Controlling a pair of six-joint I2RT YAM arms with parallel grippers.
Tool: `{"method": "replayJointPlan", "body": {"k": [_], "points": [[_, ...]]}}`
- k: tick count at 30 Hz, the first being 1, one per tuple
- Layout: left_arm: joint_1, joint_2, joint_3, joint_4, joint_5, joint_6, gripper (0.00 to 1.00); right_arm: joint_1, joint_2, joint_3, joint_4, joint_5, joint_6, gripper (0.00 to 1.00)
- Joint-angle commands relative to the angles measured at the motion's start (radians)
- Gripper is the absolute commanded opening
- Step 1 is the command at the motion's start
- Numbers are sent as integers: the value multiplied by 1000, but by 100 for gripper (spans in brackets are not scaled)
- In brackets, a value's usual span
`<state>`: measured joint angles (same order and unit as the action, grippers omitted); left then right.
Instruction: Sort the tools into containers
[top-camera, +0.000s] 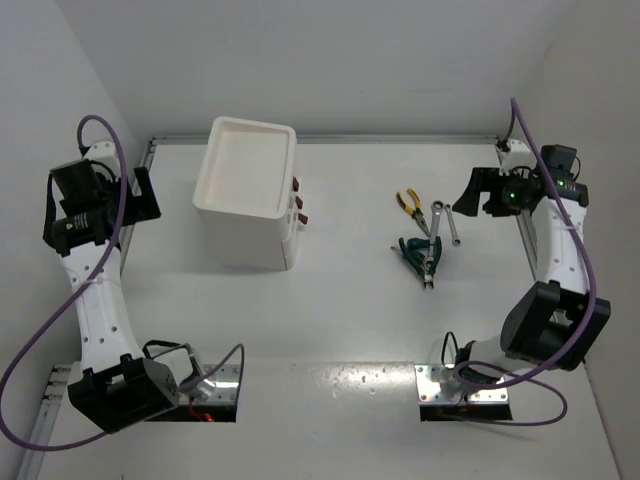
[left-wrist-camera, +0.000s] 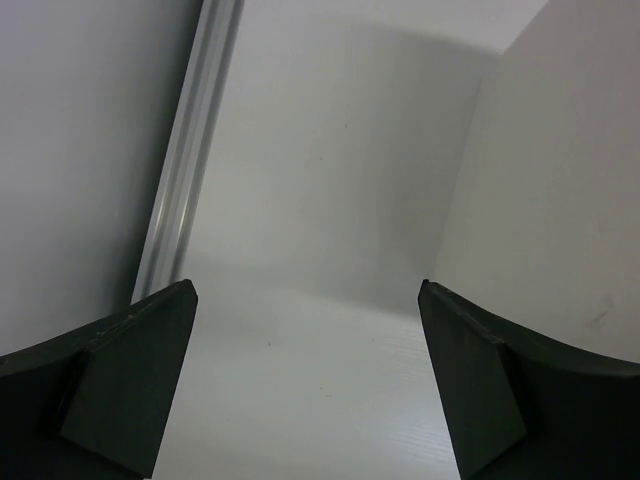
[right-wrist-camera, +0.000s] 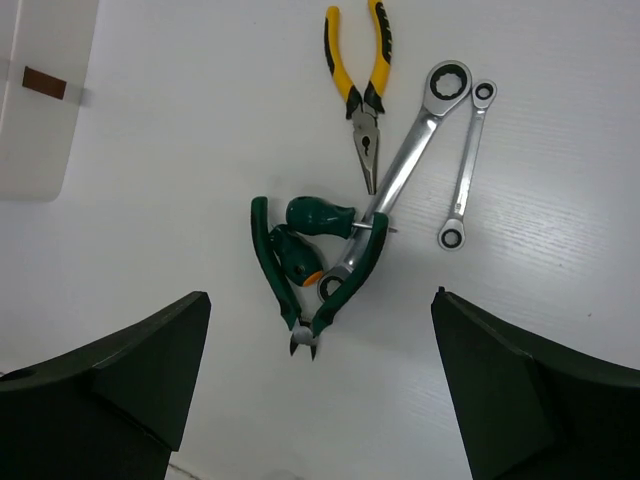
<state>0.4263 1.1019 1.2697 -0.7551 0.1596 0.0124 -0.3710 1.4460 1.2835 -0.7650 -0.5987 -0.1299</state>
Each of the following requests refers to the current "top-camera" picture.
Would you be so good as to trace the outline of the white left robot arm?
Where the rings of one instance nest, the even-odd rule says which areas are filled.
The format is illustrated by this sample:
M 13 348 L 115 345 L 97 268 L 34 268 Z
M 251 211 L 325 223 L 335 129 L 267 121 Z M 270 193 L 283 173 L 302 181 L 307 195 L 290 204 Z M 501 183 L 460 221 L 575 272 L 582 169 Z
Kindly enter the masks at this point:
M 97 142 L 81 154 L 49 174 L 43 238 L 79 295 L 82 377 L 69 385 L 69 400 L 104 432 L 115 433 L 176 409 L 180 386 L 202 369 L 187 344 L 158 341 L 160 353 L 151 354 L 129 322 L 121 250 L 109 241 L 121 199 L 126 226 L 160 216 L 148 170 L 135 169 L 140 193 L 134 195 L 109 165 L 118 159 L 113 142 Z

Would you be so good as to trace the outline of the green handled cutting pliers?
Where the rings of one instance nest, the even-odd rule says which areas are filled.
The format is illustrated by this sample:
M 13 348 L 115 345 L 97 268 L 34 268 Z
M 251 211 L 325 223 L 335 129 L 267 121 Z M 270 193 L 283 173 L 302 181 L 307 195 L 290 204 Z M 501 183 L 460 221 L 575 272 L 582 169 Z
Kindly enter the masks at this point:
M 441 238 L 438 237 L 434 252 L 430 251 L 430 239 L 414 237 L 407 240 L 407 242 L 409 249 L 416 253 L 418 258 L 423 261 L 426 276 L 424 278 L 418 276 L 422 281 L 423 287 L 425 289 L 433 289 L 436 271 L 443 251 Z

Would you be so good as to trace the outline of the yellow handled pliers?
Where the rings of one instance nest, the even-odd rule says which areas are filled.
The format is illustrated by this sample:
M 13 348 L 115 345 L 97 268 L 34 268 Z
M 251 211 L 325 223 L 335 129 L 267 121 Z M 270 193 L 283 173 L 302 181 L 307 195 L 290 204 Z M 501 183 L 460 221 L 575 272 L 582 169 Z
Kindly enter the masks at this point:
M 430 236 L 429 227 L 424 218 L 424 214 L 422 211 L 422 204 L 417 193 L 412 189 L 408 188 L 406 193 L 410 196 L 413 201 L 413 205 L 409 205 L 400 191 L 396 192 L 395 198 L 398 205 L 412 218 L 412 220 L 418 225 L 418 228 L 427 236 Z

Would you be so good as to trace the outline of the white drawer cabinet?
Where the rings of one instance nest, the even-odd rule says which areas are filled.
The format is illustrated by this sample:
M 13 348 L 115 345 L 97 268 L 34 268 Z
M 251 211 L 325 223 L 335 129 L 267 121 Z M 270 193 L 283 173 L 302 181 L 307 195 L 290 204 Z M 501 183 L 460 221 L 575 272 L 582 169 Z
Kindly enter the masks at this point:
M 212 124 L 193 194 L 208 247 L 228 268 L 293 268 L 303 213 L 293 128 L 220 116 Z M 292 180 L 300 191 L 292 190 Z

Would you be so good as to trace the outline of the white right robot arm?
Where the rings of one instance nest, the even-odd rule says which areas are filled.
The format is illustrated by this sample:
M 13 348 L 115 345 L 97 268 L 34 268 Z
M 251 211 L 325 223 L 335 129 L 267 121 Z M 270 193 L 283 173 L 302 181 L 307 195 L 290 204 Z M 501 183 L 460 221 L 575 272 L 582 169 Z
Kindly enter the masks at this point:
M 452 209 L 468 217 L 484 211 L 528 218 L 534 283 L 499 335 L 471 341 L 457 354 L 457 377 L 474 389 L 496 385 L 506 372 L 575 370 L 611 315 L 610 302 L 594 293 L 593 268 L 584 258 L 589 193 L 572 172 L 576 149 L 546 145 L 534 154 L 519 140 L 502 140 L 497 151 L 499 166 L 474 168 Z

